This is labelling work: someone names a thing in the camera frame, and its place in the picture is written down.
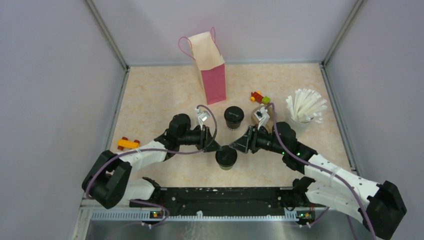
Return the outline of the black cup lid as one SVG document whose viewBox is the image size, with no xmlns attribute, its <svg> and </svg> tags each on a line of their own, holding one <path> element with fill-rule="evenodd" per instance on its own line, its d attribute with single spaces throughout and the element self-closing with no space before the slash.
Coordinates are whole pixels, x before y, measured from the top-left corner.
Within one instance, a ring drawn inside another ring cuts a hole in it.
<svg viewBox="0 0 424 240">
<path fill-rule="evenodd" d="M 238 123 L 245 117 L 244 111 L 238 106 L 229 106 L 224 111 L 224 119 L 227 122 Z"/>
<path fill-rule="evenodd" d="M 233 160 L 236 161 L 238 158 L 237 151 L 232 148 L 222 149 L 221 151 L 217 151 L 215 153 L 215 160 L 223 159 L 223 160 Z"/>
</svg>

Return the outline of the black paper cup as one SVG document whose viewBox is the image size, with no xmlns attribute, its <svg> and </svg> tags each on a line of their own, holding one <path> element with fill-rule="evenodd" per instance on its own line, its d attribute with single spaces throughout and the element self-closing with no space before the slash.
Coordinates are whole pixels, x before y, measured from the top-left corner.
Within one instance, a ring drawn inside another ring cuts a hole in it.
<svg viewBox="0 0 424 240">
<path fill-rule="evenodd" d="M 226 126 L 232 131 L 237 130 L 240 127 L 242 121 L 243 118 L 239 117 L 225 119 Z"/>
</svg>

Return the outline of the green paper cup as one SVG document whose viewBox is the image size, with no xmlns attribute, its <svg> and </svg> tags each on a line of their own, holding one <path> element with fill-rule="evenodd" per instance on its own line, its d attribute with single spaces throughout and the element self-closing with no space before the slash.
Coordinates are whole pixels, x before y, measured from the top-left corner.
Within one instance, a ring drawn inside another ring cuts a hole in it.
<svg viewBox="0 0 424 240">
<path fill-rule="evenodd" d="M 224 171 L 228 171 L 231 168 L 233 168 L 233 166 L 235 165 L 235 163 L 237 162 L 236 160 L 225 160 L 225 159 L 217 159 L 216 160 L 218 166 L 224 170 Z"/>
</svg>

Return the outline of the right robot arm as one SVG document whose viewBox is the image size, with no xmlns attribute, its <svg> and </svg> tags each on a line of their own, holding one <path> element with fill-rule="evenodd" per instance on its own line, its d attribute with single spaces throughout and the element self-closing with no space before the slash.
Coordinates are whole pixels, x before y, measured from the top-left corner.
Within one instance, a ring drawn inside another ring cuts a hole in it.
<svg viewBox="0 0 424 240">
<path fill-rule="evenodd" d="M 378 183 L 330 162 L 316 150 L 297 140 L 286 122 L 277 122 L 268 132 L 249 126 L 229 145 L 241 153 L 265 150 L 282 154 L 290 169 L 304 176 L 294 181 L 293 200 L 299 206 L 323 205 L 361 222 L 375 237 L 390 240 L 407 213 L 398 187 L 386 180 Z"/>
</svg>

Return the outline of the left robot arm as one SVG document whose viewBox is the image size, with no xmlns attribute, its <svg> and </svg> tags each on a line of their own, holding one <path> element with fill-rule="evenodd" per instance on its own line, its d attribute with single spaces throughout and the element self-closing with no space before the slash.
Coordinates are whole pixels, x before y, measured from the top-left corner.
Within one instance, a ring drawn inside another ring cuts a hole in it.
<svg viewBox="0 0 424 240">
<path fill-rule="evenodd" d="M 205 125 L 208 118 L 215 119 L 212 113 L 198 110 L 197 125 L 192 128 L 190 117 L 180 113 L 172 118 L 164 133 L 146 145 L 119 153 L 103 151 L 82 182 L 86 198 L 97 201 L 105 209 L 115 207 L 123 199 L 142 200 L 149 207 L 156 206 L 161 194 L 155 190 L 154 181 L 145 178 L 141 187 L 128 190 L 131 173 L 183 155 L 181 146 L 195 146 L 195 154 L 219 151 L 221 146 L 215 141 L 217 134 L 211 133 Z"/>
</svg>

